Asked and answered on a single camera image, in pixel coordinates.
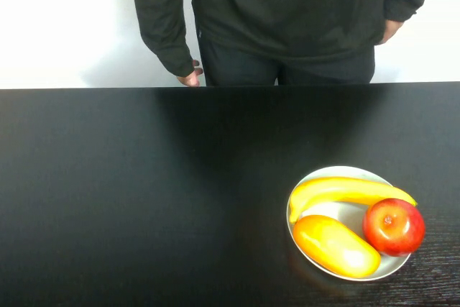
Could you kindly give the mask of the person's left hand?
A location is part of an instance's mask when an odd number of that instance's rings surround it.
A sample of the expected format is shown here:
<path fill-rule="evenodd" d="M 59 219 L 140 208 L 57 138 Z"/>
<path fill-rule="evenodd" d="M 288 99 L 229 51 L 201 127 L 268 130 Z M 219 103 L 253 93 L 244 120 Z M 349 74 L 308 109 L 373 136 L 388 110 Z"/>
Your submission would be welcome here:
<path fill-rule="evenodd" d="M 382 39 L 376 43 L 376 45 L 383 45 L 389 41 L 396 32 L 404 25 L 404 22 L 398 22 L 386 19 L 385 20 L 385 29 L 383 32 Z"/>

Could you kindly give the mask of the person's right hand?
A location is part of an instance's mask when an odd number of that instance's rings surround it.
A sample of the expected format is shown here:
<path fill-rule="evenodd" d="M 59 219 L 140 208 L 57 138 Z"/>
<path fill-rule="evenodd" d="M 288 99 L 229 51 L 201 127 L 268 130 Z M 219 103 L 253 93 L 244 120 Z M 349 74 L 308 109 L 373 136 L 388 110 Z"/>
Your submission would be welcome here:
<path fill-rule="evenodd" d="M 177 77 L 177 80 L 187 87 L 199 87 L 199 77 L 203 74 L 201 63 L 198 60 L 193 60 L 193 72 L 186 77 Z"/>

